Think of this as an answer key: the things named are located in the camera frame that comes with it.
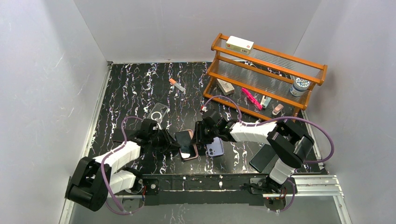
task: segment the smartphone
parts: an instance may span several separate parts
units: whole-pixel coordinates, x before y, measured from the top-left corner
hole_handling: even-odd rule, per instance
[[[206,150],[210,157],[223,155],[224,154],[223,141],[219,137],[214,138],[211,144],[206,145]]]
[[[184,161],[198,158],[197,146],[191,144],[193,135],[190,129],[175,133],[176,141],[180,145],[180,155]]]
[[[275,156],[275,150],[270,145],[264,145],[250,160],[249,164],[261,173]]]

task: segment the wooden shelf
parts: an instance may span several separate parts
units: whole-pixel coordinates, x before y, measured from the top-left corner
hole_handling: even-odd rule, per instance
[[[207,86],[207,89],[204,92],[204,97],[206,98],[211,98],[213,96],[224,96],[223,92],[220,90],[220,88],[217,86],[216,82],[212,82],[212,80],[215,80],[215,78],[211,78],[210,84]],[[279,114],[279,116],[297,116],[295,113],[296,108],[292,105],[285,104],[282,101],[273,99],[270,101],[268,107],[263,110],[258,110],[255,105],[253,105],[249,100],[245,100],[246,96],[241,93],[241,87],[240,86],[234,86],[235,87],[235,93],[228,95],[227,97],[232,99],[236,104],[238,104],[240,110],[244,113],[248,113],[252,116],[255,116],[257,118],[263,119],[263,120],[268,120],[275,118],[277,116],[272,115],[272,110],[279,104],[281,103],[284,106],[284,109],[282,110],[282,114]],[[262,94],[259,93],[252,93],[253,96],[256,98],[262,98]],[[228,102],[226,100],[220,99],[220,98],[214,98],[214,101],[217,101],[221,104],[227,105],[229,107],[232,107],[234,109],[235,106],[231,102]]]
[[[218,78],[233,84],[235,93],[227,97],[238,101],[243,112],[261,119],[271,119],[274,118],[272,110],[281,103],[284,106],[282,116],[297,116],[300,109],[307,108],[314,86],[321,85],[325,80],[327,65],[309,62],[256,44],[253,45],[249,55],[244,55],[226,49],[227,40],[228,36],[220,33],[212,44],[212,50],[216,51],[216,56],[207,71],[207,74],[212,77],[204,91],[204,96],[207,98],[222,95],[214,82]],[[237,62],[222,56],[222,54],[251,63]],[[290,88],[294,83],[292,78],[296,77],[311,82],[309,88],[300,97],[290,93]],[[241,95],[242,87],[254,91],[255,93],[252,95],[257,101],[261,101],[263,95],[271,97],[272,100],[268,108],[259,111],[252,103],[245,100],[240,101],[241,98],[246,97]],[[228,101],[217,98],[213,100],[234,108],[234,105]]]
[[[267,66],[292,76],[303,78],[318,85],[322,85],[325,81],[327,65],[320,65],[306,61],[256,44],[253,45],[250,55],[247,56],[236,51],[226,49],[227,40],[228,36],[220,33],[213,42],[212,50],[259,65]]]

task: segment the orange wooden rack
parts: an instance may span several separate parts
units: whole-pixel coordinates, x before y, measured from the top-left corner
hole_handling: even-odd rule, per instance
[[[253,45],[251,53],[245,55],[237,51],[226,49],[225,44],[227,40],[228,36],[219,33],[213,41],[211,49],[216,51],[216,55],[207,71],[207,75],[209,75],[211,79],[204,91],[204,97],[206,98],[213,96],[210,93],[210,88],[212,85],[216,84],[215,80],[218,78],[232,83],[234,87],[244,87],[248,90],[281,101],[282,104],[288,104],[294,107],[294,109],[292,114],[286,114],[286,116],[297,116],[300,110],[305,110],[307,108],[315,85],[322,85],[325,81],[327,65],[310,62],[256,44]],[[232,60],[232,58],[235,57],[245,62],[251,62],[254,66]],[[286,77],[268,72],[268,69],[264,70],[262,68],[280,71],[286,74]],[[300,97],[295,97],[289,92],[294,82],[293,79],[296,77],[308,80],[311,83],[308,90]],[[235,108],[232,103],[226,100],[220,98],[215,98],[213,100]],[[240,110],[264,120],[273,118],[268,111],[262,112],[245,107],[240,107]]]

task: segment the jar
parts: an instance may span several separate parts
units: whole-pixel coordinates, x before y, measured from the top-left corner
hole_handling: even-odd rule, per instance
[[[293,94],[296,97],[300,97],[308,89],[310,84],[311,83],[309,81],[305,80],[305,79],[296,78],[294,80],[293,85],[290,88],[290,93]]]

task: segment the gray wall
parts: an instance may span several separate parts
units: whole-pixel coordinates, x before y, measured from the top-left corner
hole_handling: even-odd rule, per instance
[[[59,222],[105,73],[72,0],[0,2],[1,223]]]
[[[308,115],[334,138],[326,167],[340,179],[354,223],[396,218],[395,12],[389,0],[323,1],[295,53],[329,66]]]
[[[219,32],[293,54],[319,0],[74,0],[106,60],[211,61]]]

